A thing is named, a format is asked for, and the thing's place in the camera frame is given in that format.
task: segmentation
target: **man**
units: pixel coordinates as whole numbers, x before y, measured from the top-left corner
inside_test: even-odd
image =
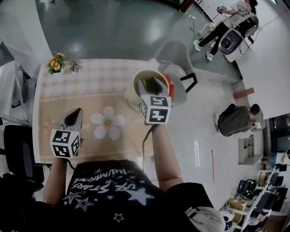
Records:
[[[245,106],[231,104],[219,117],[216,115],[216,126],[225,137],[238,132],[246,132],[255,122],[254,116],[260,112],[260,107],[254,104],[250,109]]]
[[[27,231],[152,229],[222,232],[225,222],[201,184],[183,183],[165,125],[152,132],[159,188],[128,160],[79,164],[65,194],[67,163],[54,158],[44,202],[29,209]]]

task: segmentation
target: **gray floor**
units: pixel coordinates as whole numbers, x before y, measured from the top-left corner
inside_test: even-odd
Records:
[[[168,40],[185,42],[195,68],[238,79],[235,66],[218,53],[212,62],[192,49],[194,33],[189,15],[202,20],[192,6],[185,14],[149,0],[36,0],[40,23],[52,52],[68,59],[121,58],[150,60]],[[195,31],[208,20],[195,21]]]

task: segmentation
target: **white wall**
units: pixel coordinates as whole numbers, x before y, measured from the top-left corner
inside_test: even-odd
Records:
[[[52,54],[35,0],[4,0],[0,4],[0,35],[16,62],[37,78],[41,64],[47,64]]]
[[[234,5],[238,0],[203,0],[200,6],[205,10],[205,12],[211,17],[212,19],[218,14],[217,7],[218,6],[225,6],[227,9],[231,9],[231,6]],[[265,24],[269,23],[282,12],[285,12],[285,8],[282,4],[275,4],[272,0],[257,0],[258,6],[256,7],[257,16],[260,21],[260,26],[264,26]],[[218,23],[221,20],[224,20],[225,14],[219,15],[215,18],[214,22]]]
[[[260,105],[264,118],[290,112],[290,13],[284,12],[260,30],[253,51],[237,60],[249,103]]]

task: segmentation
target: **floor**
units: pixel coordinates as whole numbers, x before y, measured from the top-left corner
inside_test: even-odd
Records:
[[[169,39],[180,39],[192,48],[193,27],[188,15],[202,19],[192,7],[185,14],[159,3],[146,0],[56,0],[55,4],[37,0],[40,22],[51,51],[74,58],[128,58],[149,60]],[[196,31],[203,23],[195,23]],[[217,55],[211,63],[190,49],[196,68],[227,76],[237,75],[232,64]],[[214,205],[219,209],[231,197],[241,179],[254,178],[259,165],[238,165],[238,135],[223,137],[216,131],[214,115],[234,103],[230,84],[202,80],[188,93],[186,104],[172,109],[168,123],[172,145],[185,182],[202,183]],[[255,133],[256,152],[262,152],[262,135]],[[0,148],[3,148],[0,136]],[[194,145],[198,142],[200,167],[195,163]],[[0,158],[0,174],[7,171]],[[156,173],[150,159],[145,172],[156,184]],[[49,170],[44,168],[47,178]],[[67,179],[72,175],[68,168]],[[42,191],[36,199],[42,200]]]
[[[190,49],[195,68],[238,79],[232,63],[218,53],[212,62],[193,48],[193,20],[203,20],[192,6],[185,14],[149,0],[36,0],[40,23],[52,52],[68,59],[120,58],[150,60],[167,40],[181,40]],[[194,21],[196,34],[204,24]]]

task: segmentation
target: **gray chair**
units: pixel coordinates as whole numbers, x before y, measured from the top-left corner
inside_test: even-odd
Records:
[[[187,100],[187,93],[198,83],[193,67],[189,60],[189,50],[181,41],[168,41],[158,52],[157,62],[159,62],[159,71],[170,76],[174,83],[174,98],[172,105],[181,105]],[[182,68],[186,74],[185,77],[179,78],[172,72],[167,72],[168,67],[177,65]],[[182,81],[193,78],[193,83],[185,89]]]

